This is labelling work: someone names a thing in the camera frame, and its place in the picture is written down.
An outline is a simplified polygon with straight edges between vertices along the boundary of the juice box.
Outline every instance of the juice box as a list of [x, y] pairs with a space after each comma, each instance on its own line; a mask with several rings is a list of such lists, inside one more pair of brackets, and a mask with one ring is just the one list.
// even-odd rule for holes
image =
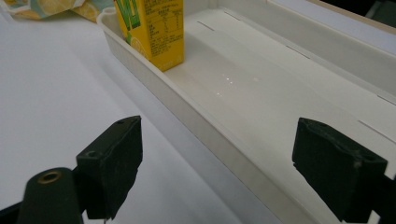
[[184, 61], [183, 0], [114, 0], [126, 41], [161, 71]]

